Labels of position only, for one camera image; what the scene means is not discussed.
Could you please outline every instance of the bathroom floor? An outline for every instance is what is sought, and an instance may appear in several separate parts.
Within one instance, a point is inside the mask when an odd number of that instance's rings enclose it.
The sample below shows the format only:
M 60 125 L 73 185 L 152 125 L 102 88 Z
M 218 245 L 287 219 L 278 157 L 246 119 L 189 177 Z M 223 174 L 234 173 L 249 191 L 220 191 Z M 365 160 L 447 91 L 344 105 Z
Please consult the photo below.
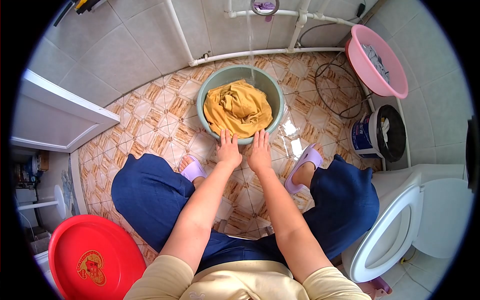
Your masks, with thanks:
M 255 66 L 278 79 L 286 100 L 284 117 L 270 135 L 272 165 L 282 182 L 302 150 L 311 143 L 323 146 L 322 168 L 327 168 L 337 153 L 361 169 L 381 170 L 379 159 L 358 158 L 347 139 L 350 124 L 362 117 L 366 105 L 355 119 L 342 119 L 326 108 L 317 95 L 315 71 L 335 55 L 319 52 L 255 56 Z M 337 60 L 342 63 L 345 59 L 342 55 Z M 248 64 L 248 58 L 186 68 L 145 84 L 107 106 L 106 109 L 120 115 L 120 123 L 79 148 L 82 188 L 89 212 L 108 218 L 129 232 L 147 265 L 157 253 L 115 210 L 110 195 L 113 178 L 128 154 L 139 158 L 144 153 L 163 157 L 175 171 L 184 155 L 193 155 L 210 173 L 217 162 L 216 141 L 200 124 L 196 95 L 210 74 L 234 64 Z M 324 101 L 338 112 L 356 103 L 360 94 L 352 88 L 356 84 L 345 72 L 339 68 L 332 70 L 334 72 L 325 72 L 319 79 L 319 86 Z M 213 228 L 219 229 L 220 221 L 226 220 L 223 232 L 259 238 L 267 234 L 271 223 L 262 187 L 246 161 L 249 149 L 249 145 L 240 147 L 244 159 L 228 180 Z M 307 188 L 292 198 L 302 212 L 314 206 Z

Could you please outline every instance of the toilet lid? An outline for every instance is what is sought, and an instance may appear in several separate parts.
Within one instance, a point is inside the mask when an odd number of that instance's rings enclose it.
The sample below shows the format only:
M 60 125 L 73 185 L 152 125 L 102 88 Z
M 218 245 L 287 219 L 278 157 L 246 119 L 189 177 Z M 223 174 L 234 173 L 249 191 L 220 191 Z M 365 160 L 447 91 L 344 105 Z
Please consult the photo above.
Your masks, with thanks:
M 452 257 L 467 228 L 473 194 L 468 183 L 457 178 L 432 180 L 424 186 L 420 228 L 412 245 L 433 257 Z

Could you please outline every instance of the foot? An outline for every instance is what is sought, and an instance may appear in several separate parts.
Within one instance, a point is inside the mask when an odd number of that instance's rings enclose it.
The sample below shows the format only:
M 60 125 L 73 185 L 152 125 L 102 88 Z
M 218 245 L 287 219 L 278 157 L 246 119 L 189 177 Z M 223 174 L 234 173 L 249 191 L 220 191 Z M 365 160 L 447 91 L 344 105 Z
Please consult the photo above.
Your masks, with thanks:
M 320 143 L 316 143 L 313 148 L 321 155 L 323 156 L 323 148 Z M 313 174 L 315 172 L 316 168 L 313 162 L 307 161 L 304 164 L 302 164 L 297 171 L 293 174 L 292 176 L 292 182 L 293 184 L 303 184 L 306 187 L 310 187 L 310 183 L 312 181 Z
M 180 162 L 180 172 L 182 172 L 191 162 L 193 162 L 193 159 L 190 156 L 185 155 Z M 198 189 L 198 187 L 200 186 L 200 184 L 202 184 L 204 180 L 205 180 L 205 177 L 202 177 L 202 176 L 198 176 L 197 178 L 195 178 L 192 181 L 193 185 L 195 186 L 195 189 Z

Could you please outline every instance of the hand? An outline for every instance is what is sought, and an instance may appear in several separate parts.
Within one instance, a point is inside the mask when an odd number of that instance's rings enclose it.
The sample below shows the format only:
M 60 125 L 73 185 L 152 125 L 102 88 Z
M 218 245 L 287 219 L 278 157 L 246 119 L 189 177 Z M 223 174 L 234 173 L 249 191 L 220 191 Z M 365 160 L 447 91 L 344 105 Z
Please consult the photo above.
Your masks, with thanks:
M 247 162 L 255 173 L 266 168 L 272 168 L 268 132 L 265 132 L 265 129 L 262 129 L 260 132 L 255 132 L 252 154 L 247 158 Z
M 237 142 L 237 134 L 234 134 L 233 139 L 230 140 L 230 131 L 228 129 L 220 131 L 221 146 L 216 145 L 218 163 L 223 162 L 225 165 L 230 166 L 232 170 L 239 166 L 242 159 Z

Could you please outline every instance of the person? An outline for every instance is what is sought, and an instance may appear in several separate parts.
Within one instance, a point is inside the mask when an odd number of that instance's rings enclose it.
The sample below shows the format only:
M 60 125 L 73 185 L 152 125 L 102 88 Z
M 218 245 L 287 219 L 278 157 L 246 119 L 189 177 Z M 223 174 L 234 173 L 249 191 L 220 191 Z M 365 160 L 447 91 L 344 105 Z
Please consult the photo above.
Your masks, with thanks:
M 374 224 L 379 209 L 372 169 L 336 155 L 318 168 L 319 145 L 302 154 L 286 181 L 310 187 L 315 207 L 300 213 L 272 169 L 268 133 L 256 132 L 248 165 L 258 176 L 275 233 L 258 240 L 211 229 L 222 194 L 242 156 L 237 136 L 222 130 L 218 163 L 206 175 L 193 156 L 181 174 L 162 158 L 129 155 L 112 184 L 112 199 L 158 257 L 125 299 L 370 299 L 332 266 Z

